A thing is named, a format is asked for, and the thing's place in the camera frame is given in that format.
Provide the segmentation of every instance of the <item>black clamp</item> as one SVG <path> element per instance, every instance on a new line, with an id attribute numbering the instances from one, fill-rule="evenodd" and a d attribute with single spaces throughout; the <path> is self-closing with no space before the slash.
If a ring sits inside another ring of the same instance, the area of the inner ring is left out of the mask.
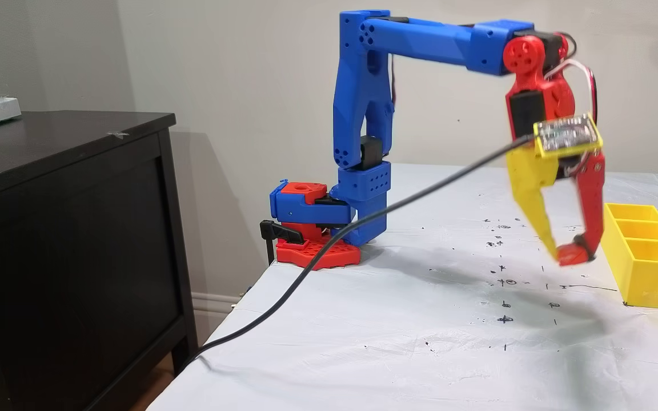
<path id="1" fill-rule="evenodd" d="M 271 264 L 276 260 L 274 255 L 274 240 L 284 239 L 291 244 L 303 244 L 303 234 L 295 229 L 282 226 L 272 221 L 264 220 L 260 222 L 260 236 L 266 240 L 266 252 L 268 254 L 268 263 Z"/>

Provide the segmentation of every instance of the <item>black cable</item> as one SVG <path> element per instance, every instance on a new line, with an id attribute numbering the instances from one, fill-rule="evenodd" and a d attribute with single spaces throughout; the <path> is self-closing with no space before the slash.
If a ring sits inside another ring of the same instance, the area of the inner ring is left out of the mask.
<path id="1" fill-rule="evenodd" d="M 460 179 L 461 177 L 464 177 L 466 174 L 469 174 L 470 172 L 474 171 L 475 169 L 478 169 L 479 167 L 483 166 L 484 164 L 487 164 L 488 162 L 493 161 L 494 159 L 506 154 L 509 151 L 512 151 L 515 148 L 518 148 L 519 146 L 522 146 L 524 144 L 527 144 L 529 141 L 531 141 L 533 138 L 532 135 L 525 135 L 523 137 L 517 138 L 517 140 L 514 140 L 512 143 L 507 144 L 506 146 L 500 148 L 497 151 L 494 151 L 493 153 L 489 154 L 488 156 L 478 160 L 474 164 L 471 164 L 470 166 L 466 166 L 464 169 L 461 171 L 457 172 L 456 174 L 449 175 L 449 177 L 446 177 L 445 179 L 441 180 L 440 182 L 437 182 L 436 184 L 431 185 L 430 187 L 427 187 L 426 189 L 420 190 L 420 192 L 417 192 L 410 197 L 404 198 L 403 200 L 400 200 L 397 203 L 394 203 L 382 210 L 375 211 L 374 213 L 365 216 L 364 218 L 358 219 L 351 224 L 348 224 L 344 228 L 340 229 L 337 234 L 335 234 L 329 241 L 324 244 L 324 247 L 322 247 L 321 250 L 319 250 L 318 253 L 314 256 L 314 258 L 311 259 L 311 261 L 308 263 L 308 265 L 301 271 L 301 274 L 296 277 L 296 279 L 293 281 L 293 283 L 288 287 L 288 289 L 284 292 L 283 296 L 279 298 L 269 308 L 264 312 L 263 314 L 259 315 L 258 318 L 255 320 L 251 321 L 248 323 L 248 325 L 244 326 L 240 330 L 234 331 L 233 333 L 228 334 L 227 336 L 224 336 L 222 338 L 218 338 L 214 341 L 210 341 L 209 343 L 201 346 L 201 348 L 198 349 L 196 353 L 194 353 L 193 356 L 190 357 L 188 362 L 185 363 L 182 369 L 186 368 L 188 365 L 191 364 L 194 360 L 196 360 L 204 351 L 207 351 L 208 349 L 213 348 L 214 346 L 218 346 L 219 344 L 227 343 L 230 340 L 233 340 L 235 338 L 238 338 L 239 336 L 242 336 L 243 334 L 247 333 L 250 330 L 253 330 L 257 325 L 261 324 L 264 320 L 266 320 L 268 317 L 271 317 L 276 310 L 281 308 L 281 306 L 288 300 L 288 297 L 293 294 L 294 291 L 296 291 L 296 288 L 300 286 L 301 281 L 306 278 L 308 273 L 311 272 L 311 269 L 316 266 L 316 264 L 319 262 L 319 260 L 326 254 L 327 251 L 332 247 L 332 245 L 336 244 L 337 241 L 342 239 L 342 237 L 347 236 L 347 234 L 350 233 L 350 231 L 353 231 L 353 229 L 357 229 L 363 224 L 368 223 L 369 221 L 373 221 L 374 219 L 378 219 L 381 216 L 384 216 L 388 213 L 392 213 L 393 211 L 402 208 L 404 206 L 407 206 L 408 204 L 420 200 L 421 198 L 425 197 L 426 195 L 431 194 L 432 192 L 436 192 L 440 190 L 443 187 L 446 187 L 447 185 L 451 184 L 452 182 L 455 182 L 456 180 Z"/>

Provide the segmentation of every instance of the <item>wires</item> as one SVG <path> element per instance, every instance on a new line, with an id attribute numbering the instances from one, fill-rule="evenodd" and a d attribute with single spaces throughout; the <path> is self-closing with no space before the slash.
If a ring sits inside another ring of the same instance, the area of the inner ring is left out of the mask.
<path id="1" fill-rule="evenodd" d="M 188 362 L 183 367 L 187 367 L 188 365 L 191 364 L 194 360 L 196 360 L 202 353 L 207 351 L 208 349 L 213 348 L 214 346 L 218 346 L 223 343 L 227 343 L 228 341 L 231 341 L 235 338 L 238 338 L 239 336 L 242 336 L 243 334 L 247 333 L 250 330 L 253 330 L 257 325 L 261 324 L 263 321 L 265 321 L 267 318 L 271 317 L 274 312 L 276 312 L 281 306 L 289 299 L 291 294 L 293 294 L 294 291 L 296 291 L 296 288 L 300 286 L 301 281 L 306 278 L 308 273 L 311 272 L 311 270 L 316 266 L 316 264 L 319 262 L 319 260 L 326 254 L 327 251 L 332 247 L 332 245 L 336 244 L 337 241 L 342 239 L 342 237 L 347 236 L 353 229 L 357 229 L 361 225 L 367 224 L 368 222 L 373 221 L 374 219 L 378 219 L 381 216 L 384 216 L 388 213 L 392 213 L 393 211 L 402 208 L 404 206 L 407 206 L 410 203 L 413 203 L 416 200 L 420 200 L 421 198 L 425 197 L 426 195 L 431 194 L 432 192 L 436 192 L 440 190 L 443 187 L 446 187 L 447 185 L 451 184 L 452 182 L 455 182 L 456 180 L 460 179 L 461 177 L 464 177 L 466 174 L 469 174 L 470 172 L 474 171 L 475 169 L 478 169 L 479 167 L 483 166 L 484 164 L 487 164 L 488 162 L 493 161 L 494 159 L 506 154 L 509 151 L 512 151 L 515 148 L 518 148 L 520 146 L 523 146 L 524 144 L 527 144 L 528 142 L 532 141 L 533 136 L 532 135 L 525 135 L 523 137 L 517 138 L 517 140 L 514 140 L 512 143 L 507 144 L 506 146 L 494 151 L 491 154 L 488 154 L 488 156 L 478 160 L 474 164 L 470 164 L 470 166 L 466 166 L 464 169 L 460 170 L 456 174 L 452 174 L 449 177 L 446 177 L 445 179 L 441 180 L 440 182 L 437 182 L 436 184 L 431 185 L 430 187 L 427 187 L 426 189 L 420 190 L 420 192 L 417 192 L 410 197 L 404 198 L 403 200 L 400 200 L 397 203 L 394 203 L 382 210 L 375 211 L 372 214 L 369 214 L 368 216 L 365 216 L 364 218 L 358 219 L 351 224 L 348 224 L 344 228 L 340 229 L 337 234 L 335 234 L 329 241 L 324 244 L 324 247 L 322 247 L 321 250 L 319 250 L 318 253 L 314 256 L 314 258 L 311 259 L 311 261 L 308 263 L 308 265 L 301 271 L 301 274 L 296 277 L 296 279 L 293 281 L 293 283 L 288 287 L 288 289 L 284 292 L 283 296 L 279 298 L 269 308 L 264 312 L 263 314 L 259 315 L 258 318 L 255 320 L 251 321 L 248 323 L 248 325 L 244 326 L 240 330 L 234 331 L 227 336 L 224 336 L 222 338 L 218 338 L 214 341 L 210 341 L 209 343 L 205 344 L 201 348 L 198 349 L 196 353 L 194 353 L 193 356 L 190 357 Z"/>
<path id="2" fill-rule="evenodd" d="M 585 75 L 588 77 L 588 94 L 591 97 L 591 117 L 593 119 L 593 122 L 598 124 L 598 87 L 596 86 L 596 78 L 595 76 L 593 76 L 593 71 L 590 69 L 590 67 L 583 65 L 577 60 L 572 59 L 572 57 L 574 57 L 574 55 L 577 54 L 577 42 L 575 41 L 575 39 L 572 38 L 572 36 L 569 33 L 566 33 L 565 31 L 558 31 L 557 34 L 564 36 L 570 41 L 570 43 L 572 44 L 572 51 L 568 52 L 567 56 L 565 57 L 565 60 L 560 62 L 559 65 L 551 68 L 550 71 L 545 73 L 545 78 L 550 78 L 556 75 L 557 73 L 562 72 L 563 70 L 565 70 L 566 67 L 571 65 L 582 70 L 585 73 Z"/>
<path id="3" fill-rule="evenodd" d="M 596 78 L 593 77 L 592 70 L 578 60 L 573 60 L 572 58 L 566 58 L 559 65 L 551 68 L 550 71 L 545 73 L 545 78 L 550 78 L 556 75 L 559 72 L 565 70 L 568 66 L 574 66 L 582 70 L 585 75 L 588 77 L 588 93 L 591 97 L 591 117 L 593 117 L 593 122 L 598 124 L 598 90 L 596 88 Z"/>
<path id="4" fill-rule="evenodd" d="M 390 55 L 390 73 L 392 75 L 392 81 L 390 83 L 390 98 L 392 100 L 392 105 L 395 105 L 397 100 L 397 93 L 395 92 L 395 55 Z"/>

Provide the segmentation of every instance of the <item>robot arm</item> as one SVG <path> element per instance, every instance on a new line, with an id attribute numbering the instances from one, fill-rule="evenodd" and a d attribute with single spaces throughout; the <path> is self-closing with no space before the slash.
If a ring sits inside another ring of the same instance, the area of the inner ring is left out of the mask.
<path id="1" fill-rule="evenodd" d="M 507 154 L 507 168 L 512 194 L 525 216 L 540 236 L 550 255 L 560 265 L 573 265 L 593 260 L 603 235 L 603 182 L 605 157 L 596 128 L 595 79 L 586 67 L 591 91 L 592 115 L 566 120 L 575 113 L 575 99 L 562 69 L 567 66 L 567 40 L 560 36 L 559 57 L 554 67 L 548 65 L 550 50 L 540 37 L 515 38 L 504 49 L 504 65 L 516 76 L 507 93 L 507 109 L 512 138 L 536 133 L 540 122 L 551 122 L 556 132 L 543 138 L 559 138 L 564 150 L 545 155 L 540 145 L 522 147 Z M 541 188 L 556 180 L 570 178 L 577 185 L 585 232 L 570 244 L 555 246 L 550 222 L 545 212 Z"/>
<path id="2" fill-rule="evenodd" d="M 292 257 L 284 261 L 305 265 L 303 261 L 313 257 L 311 239 L 320 244 L 329 232 L 336 232 L 352 221 L 355 213 L 361 218 L 387 206 L 391 164 L 383 161 L 383 157 L 391 150 L 395 110 L 388 55 L 463 65 L 468 70 L 489 75 L 514 72 L 517 81 L 507 94 L 513 138 L 531 134 L 537 122 L 574 112 L 572 91 L 562 75 L 558 73 L 550 79 L 543 76 L 543 70 L 550 70 L 566 57 L 567 42 L 559 34 L 535 31 L 532 23 L 500 20 L 454 26 L 395 17 L 388 10 L 360 10 L 340 13 L 339 25 L 333 153 L 334 162 L 339 166 L 338 182 L 329 192 L 323 184 L 285 182 L 271 193 L 272 216 L 285 226 L 303 232 L 307 239 L 298 251 L 296 244 L 279 240 L 279 261 L 282 261 L 281 249 L 288 247 Z M 360 135 L 363 122 L 366 135 Z M 527 170 L 521 178 L 515 179 L 512 166 L 509 167 L 518 201 L 522 197 L 517 194 L 529 194 L 530 190 L 538 192 L 540 182 L 544 180 L 549 185 L 555 180 L 559 162 L 548 158 L 546 164 L 538 164 L 535 159 L 535 156 L 517 159 L 515 164 Z M 526 180 L 529 172 L 534 172 L 535 184 Z M 544 216 L 541 196 L 537 203 L 521 201 L 520 205 L 528 218 L 535 219 L 533 226 L 540 237 L 545 237 L 543 241 L 554 244 L 546 239 L 551 238 L 547 218 L 538 219 L 538 213 Z M 358 247 L 384 232 L 386 226 L 386 218 L 378 218 L 350 232 L 344 239 L 347 244 Z M 597 247 L 597 241 L 590 242 L 593 243 Z M 345 244 L 340 245 L 343 255 L 351 254 Z M 357 249 L 347 263 L 358 260 Z"/>

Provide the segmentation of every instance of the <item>baseboard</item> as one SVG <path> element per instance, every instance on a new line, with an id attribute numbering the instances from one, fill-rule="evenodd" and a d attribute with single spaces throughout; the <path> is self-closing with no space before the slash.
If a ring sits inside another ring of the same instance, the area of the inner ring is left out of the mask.
<path id="1" fill-rule="evenodd" d="M 220 296 L 219 294 L 192 293 L 194 310 L 230 314 L 232 305 L 237 304 L 239 297 Z"/>
<path id="2" fill-rule="evenodd" d="M 230 314 L 231 306 L 238 300 L 240 300 L 239 297 L 205 294 L 204 292 L 192 293 L 194 321 L 200 344 L 204 344 L 215 328 Z"/>

